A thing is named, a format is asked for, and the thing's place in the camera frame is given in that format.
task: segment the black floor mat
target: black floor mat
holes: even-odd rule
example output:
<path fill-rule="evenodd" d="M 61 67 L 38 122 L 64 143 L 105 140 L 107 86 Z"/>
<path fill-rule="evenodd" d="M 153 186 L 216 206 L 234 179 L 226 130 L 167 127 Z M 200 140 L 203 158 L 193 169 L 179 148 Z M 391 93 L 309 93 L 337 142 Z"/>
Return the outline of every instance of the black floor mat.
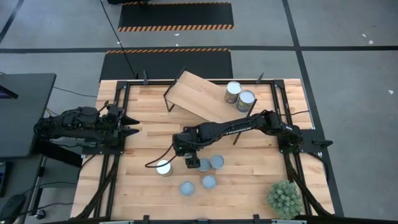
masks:
<path fill-rule="evenodd" d="M 139 79 L 144 70 L 148 79 L 174 79 L 182 67 L 202 78 L 233 78 L 228 49 L 141 49 L 126 50 L 126 55 Z M 108 51 L 100 80 L 132 79 L 122 50 Z"/>
<path fill-rule="evenodd" d="M 184 2 L 125 3 L 119 21 L 120 32 L 170 30 L 220 30 L 234 26 L 231 3 Z"/>

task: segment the computer monitor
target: computer monitor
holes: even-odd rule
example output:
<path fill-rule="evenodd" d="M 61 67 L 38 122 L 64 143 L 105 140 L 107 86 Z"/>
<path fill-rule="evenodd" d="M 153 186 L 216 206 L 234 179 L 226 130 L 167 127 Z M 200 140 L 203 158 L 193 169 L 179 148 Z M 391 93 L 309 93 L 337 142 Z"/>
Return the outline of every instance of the computer monitor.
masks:
<path fill-rule="evenodd" d="M 17 99 L 18 94 L 0 85 L 0 99 Z"/>

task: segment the succulent plant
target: succulent plant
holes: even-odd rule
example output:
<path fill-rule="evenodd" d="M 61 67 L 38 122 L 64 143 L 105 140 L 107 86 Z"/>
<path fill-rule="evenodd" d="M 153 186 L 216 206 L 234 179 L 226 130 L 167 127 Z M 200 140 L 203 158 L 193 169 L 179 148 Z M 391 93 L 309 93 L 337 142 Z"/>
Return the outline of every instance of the succulent plant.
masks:
<path fill-rule="evenodd" d="M 272 184 L 267 201 L 281 219 L 292 219 L 303 210 L 301 196 L 296 191 L 296 185 L 288 180 Z"/>

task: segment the wooden board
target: wooden board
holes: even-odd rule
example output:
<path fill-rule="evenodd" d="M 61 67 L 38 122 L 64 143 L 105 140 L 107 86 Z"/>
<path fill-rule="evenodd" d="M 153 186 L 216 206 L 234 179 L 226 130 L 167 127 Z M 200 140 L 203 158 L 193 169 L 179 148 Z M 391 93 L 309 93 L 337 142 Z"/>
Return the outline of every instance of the wooden board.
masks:
<path fill-rule="evenodd" d="M 285 85 L 291 112 L 307 110 L 300 80 L 285 80 Z M 116 81 L 101 82 L 98 108 L 106 100 L 113 100 L 115 87 Z M 143 215 L 150 215 L 153 220 L 249 219 L 253 214 L 259 214 L 261 218 L 278 218 L 266 203 L 271 184 L 286 179 L 276 137 L 252 130 L 242 133 L 235 146 L 232 145 L 235 135 L 231 135 L 202 149 L 199 157 L 210 158 L 215 154 L 224 157 L 225 166 L 218 171 L 202 174 L 187 169 L 181 157 L 172 162 L 174 172 L 170 177 L 159 176 L 154 169 L 144 167 L 170 146 L 173 133 L 180 132 L 184 126 L 205 121 L 178 106 L 167 112 L 162 96 L 166 89 L 167 86 L 133 86 L 130 89 L 127 115 L 141 121 L 134 126 L 140 132 L 126 139 L 126 151 L 119 164 L 112 220 L 142 220 Z M 274 109 L 269 85 L 252 85 L 248 89 L 258 99 L 253 113 Z M 293 116 L 293 122 L 302 129 L 312 127 L 308 113 Z M 171 158 L 173 154 L 169 152 L 165 158 Z M 102 156 L 96 156 L 80 172 L 72 217 L 83 210 L 95 193 L 102 160 Z M 322 164 L 304 154 L 302 164 L 309 189 L 324 208 L 333 213 Z M 201 186 L 205 174 L 216 176 L 218 185 L 215 189 L 206 190 Z M 195 184 L 195 193 L 190 197 L 179 191 L 180 184 L 185 181 Z"/>
<path fill-rule="evenodd" d="M 247 113 L 238 111 L 236 104 L 225 102 L 225 91 L 225 86 L 218 86 L 185 71 L 167 94 L 166 100 L 207 121 L 224 123 L 244 118 Z"/>

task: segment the black cable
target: black cable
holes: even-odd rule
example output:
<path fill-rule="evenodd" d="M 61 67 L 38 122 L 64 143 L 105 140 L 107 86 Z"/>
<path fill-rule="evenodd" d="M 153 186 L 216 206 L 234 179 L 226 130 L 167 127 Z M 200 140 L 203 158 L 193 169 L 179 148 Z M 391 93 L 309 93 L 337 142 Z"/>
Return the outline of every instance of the black cable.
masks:
<path fill-rule="evenodd" d="M 86 96 L 86 97 L 97 98 L 97 96 L 84 95 L 84 94 L 81 94 L 81 93 L 76 93 L 76 92 L 74 92 L 74 91 L 66 90 L 66 89 L 63 89 L 63 88 L 56 87 L 56 86 L 54 86 L 53 88 L 54 88 L 54 89 L 58 89 L 58 90 L 62 90 L 62 91 L 66 91 L 66 92 L 68 92 L 68 93 L 73 93 L 73 94 L 76 94 L 76 95 L 79 95 L 79 96 Z"/>
<path fill-rule="evenodd" d="M 57 146 L 63 146 L 63 147 L 68 147 L 68 148 L 71 148 L 71 147 L 76 147 L 76 146 L 84 146 L 84 144 L 82 143 L 82 144 L 80 144 L 80 143 L 78 143 L 78 144 L 74 144 L 74 145 L 72 145 L 72 146 L 67 146 L 67 145 L 64 145 L 64 144 L 56 144 Z"/>
<path fill-rule="evenodd" d="M 166 154 L 171 150 L 171 148 L 173 147 L 173 145 L 171 145 L 165 153 L 163 153 L 163 155 L 161 155 L 159 158 L 155 159 L 154 161 L 148 162 L 147 164 L 145 164 L 146 168 L 158 168 L 158 167 L 163 167 L 166 166 L 167 164 L 169 164 L 171 161 L 173 161 L 173 159 L 176 158 L 177 155 L 173 156 L 169 161 L 167 161 L 165 164 L 162 164 L 160 166 L 148 166 L 149 164 L 153 164 L 154 162 L 157 162 L 159 160 L 161 160 L 164 156 L 166 156 Z"/>
<path fill-rule="evenodd" d="M 87 163 L 88 161 L 92 160 L 92 158 L 94 158 L 95 156 L 96 156 L 96 155 L 92 155 L 90 158 L 88 158 L 88 159 L 81 165 L 80 170 L 79 170 L 79 172 L 77 173 L 77 179 L 78 179 L 78 180 L 79 180 L 80 172 L 81 172 L 81 170 L 83 169 L 83 167 L 86 165 L 86 163 Z"/>
<path fill-rule="evenodd" d="M 110 24 L 111 27 L 112 27 L 112 31 L 113 31 L 114 35 L 116 36 L 116 38 L 118 39 L 118 42 L 119 42 L 119 44 L 120 44 L 120 47 L 122 48 L 122 51 L 123 51 L 123 54 L 124 54 L 124 58 L 126 59 L 127 64 L 129 64 L 130 71 L 131 71 L 132 75 L 137 79 L 138 77 L 136 76 L 136 74 L 134 73 L 134 70 L 133 70 L 132 67 L 131 67 L 130 61 L 129 61 L 129 59 L 127 58 L 126 51 L 124 50 L 124 47 L 123 47 L 123 45 L 122 45 L 122 42 L 120 41 L 119 36 L 118 36 L 118 34 L 116 33 L 116 31 L 115 31 L 115 29 L 114 29 L 114 27 L 113 27 L 113 25 L 112 25 L 111 19 L 109 18 L 108 13 L 107 13 L 106 10 L 105 10 L 104 3 L 102 2 L 102 0 L 99 0 L 99 1 L 101 2 L 102 8 L 104 9 L 106 18 L 108 19 L 108 22 L 109 22 L 109 24 Z"/>
<path fill-rule="evenodd" d="M 86 165 L 86 163 L 87 163 L 88 161 L 92 160 L 92 158 L 94 158 L 95 156 L 96 156 L 96 155 L 92 155 L 90 158 L 88 158 L 88 159 L 81 165 L 80 170 L 83 168 L 83 166 Z"/>
<path fill-rule="evenodd" d="M 28 213 L 30 213 L 30 212 L 34 212 L 34 211 L 37 211 L 37 210 L 40 210 L 40 209 L 43 209 L 43 208 L 48 208 L 48 207 L 54 206 L 54 205 L 73 205 L 73 202 L 71 202 L 71 203 L 62 203 L 62 202 L 51 203 L 51 204 L 48 204 L 48 205 L 41 206 L 41 207 L 39 207 L 39 208 L 37 208 L 37 209 L 32 209 L 32 210 L 29 210 L 29 211 L 27 211 L 27 212 L 22 212 L 22 213 L 20 213 L 20 214 L 18 214 L 18 215 L 10 215 L 10 216 L 8 216 L 8 217 L 0 218 L 0 220 L 3 221 L 3 220 L 8 220 L 8 219 L 10 219 L 10 218 L 17 218 L 17 217 L 19 217 L 19 216 L 21 216 L 21 215 L 26 215 L 26 214 L 28 214 Z"/>
<path fill-rule="evenodd" d="M 29 191 L 31 191 L 31 190 L 33 190 L 33 189 L 36 189 L 37 187 L 41 187 L 41 186 L 49 185 L 49 184 L 76 184 L 76 183 L 73 183 L 73 182 L 65 182 L 65 181 L 57 181 L 57 182 L 51 182 L 51 183 L 46 183 L 46 184 L 40 184 L 40 185 L 38 185 L 38 186 L 32 187 L 32 188 L 30 188 L 30 189 L 27 189 L 27 190 L 24 191 L 22 194 L 26 194 L 27 192 L 29 192 Z"/>
<path fill-rule="evenodd" d="M 326 182 L 329 183 L 329 168 L 328 165 L 326 164 L 325 160 L 323 160 L 322 157 L 318 156 L 317 154 L 313 152 L 309 152 L 309 155 L 313 156 L 314 158 L 317 158 L 319 161 L 323 163 L 323 166 L 325 167 L 325 173 L 326 173 Z"/>
<path fill-rule="evenodd" d="M 299 112 L 296 112 L 296 113 L 292 113 L 292 114 L 290 114 L 291 116 L 292 115 L 296 115 L 296 114 L 300 114 L 300 113 L 306 113 L 306 112 L 310 112 L 309 110 L 306 110 L 306 111 L 299 111 Z"/>
<path fill-rule="evenodd" d="M 53 113 L 54 115 L 59 116 L 59 114 L 54 113 L 54 111 L 50 110 L 50 108 L 47 108 L 47 110 L 49 110 L 49 111 L 50 111 L 51 113 Z"/>

